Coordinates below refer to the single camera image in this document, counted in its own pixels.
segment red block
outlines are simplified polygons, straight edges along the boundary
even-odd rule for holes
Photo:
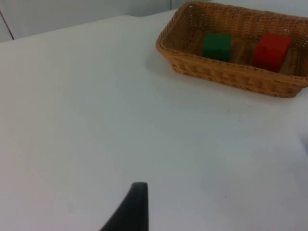
[[[257,44],[254,66],[278,72],[292,40],[287,36],[265,34]]]

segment basket rim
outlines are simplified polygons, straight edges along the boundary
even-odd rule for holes
[[[282,84],[292,84],[293,86],[298,86],[299,88],[304,88],[308,86],[308,77],[301,77],[301,76],[295,76],[295,75],[284,75],[276,72],[271,72],[265,69],[257,68],[251,65],[243,65],[243,64],[234,64],[234,63],[227,63],[224,61],[219,61],[219,60],[214,60],[210,58],[205,58],[202,56],[198,56],[195,54],[189,54],[185,53],[181,50],[176,50],[176,49],[171,49],[168,48],[164,45],[164,39],[168,35],[169,31],[172,31],[172,28],[175,26],[175,22],[178,18],[180,18],[184,12],[184,10],[188,7],[190,7],[192,4],[194,5],[212,5],[216,7],[225,7],[226,9],[239,9],[244,13],[247,14],[264,14],[264,15],[271,15],[273,17],[288,17],[293,20],[296,20],[298,22],[305,22],[308,24],[308,18],[306,17],[299,17],[299,16],[292,16],[292,15],[287,15],[287,14],[282,14],[282,13],[275,13],[275,12],[270,12],[270,11],[261,11],[261,10],[254,10],[254,9],[249,9],[245,7],[240,7],[240,6],[232,6],[232,5],[225,5],[221,3],[216,3],[216,2],[200,2],[200,1],[190,1],[185,4],[183,4],[181,7],[179,7],[176,12],[174,13],[173,17],[169,21],[169,23],[166,25],[164,30],[160,33],[158,39],[156,40],[156,48],[158,51],[161,53],[167,53],[168,56],[171,56],[173,58],[178,58],[181,60],[186,60],[189,61],[193,58],[194,61],[198,61],[200,64],[201,63],[212,63],[216,66],[216,68],[223,68],[227,69],[228,71],[236,71],[238,69],[245,69],[245,71],[251,72],[253,75],[262,75],[263,79],[269,80],[269,81],[275,81],[277,83],[282,83]]]

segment wicker basket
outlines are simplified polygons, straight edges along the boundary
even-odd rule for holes
[[[267,32],[293,39],[279,73],[251,66],[254,47]],[[232,35],[230,63],[201,57],[206,33]],[[156,47],[185,75],[278,97],[294,97],[308,86],[308,18],[188,2],[175,12]]]

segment cube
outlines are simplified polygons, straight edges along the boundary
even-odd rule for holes
[[[291,38],[267,33],[257,44],[254,66],[278,72],[291,45]]]
[[[203,44],[203,56],[229,62],[231,56],[231,35],[206,34]]]

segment green block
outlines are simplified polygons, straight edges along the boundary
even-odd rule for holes
[[[231,56],[231,35],[206,34],[203,43],[203,56],[229,62]]]

